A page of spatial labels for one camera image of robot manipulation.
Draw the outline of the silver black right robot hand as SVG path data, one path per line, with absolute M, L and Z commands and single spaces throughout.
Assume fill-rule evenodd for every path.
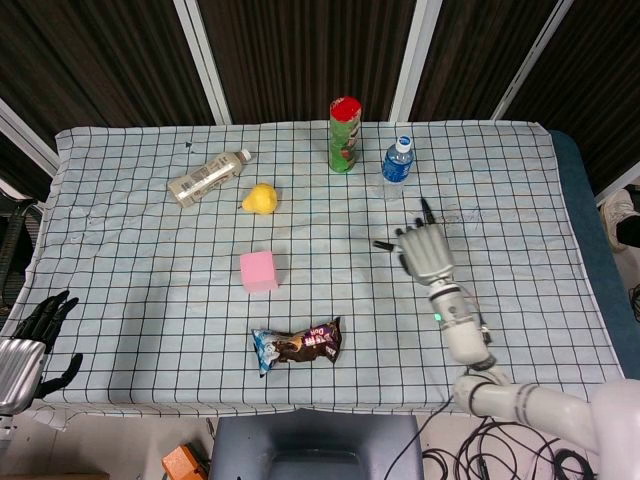
M 401 264 L 421 285 L 451 282 L 454 261 L 449 244 L 424 197 L 420 199 L 420 205 L 422 216 L 415 219 L 415 225 L 395 231 Z

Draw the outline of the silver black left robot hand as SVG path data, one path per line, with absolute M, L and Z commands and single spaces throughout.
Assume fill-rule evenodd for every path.
M 43 377 L 46 360 L 53 351 L 62 325 L 78 304 L 67 290 L 46 298 L 21 320 L 13 334 L 1 341 L 1 415 L 13 417 L 35 400 L 66 388 L 80 371 L 83 355 L 75 353 L 58 377 Z

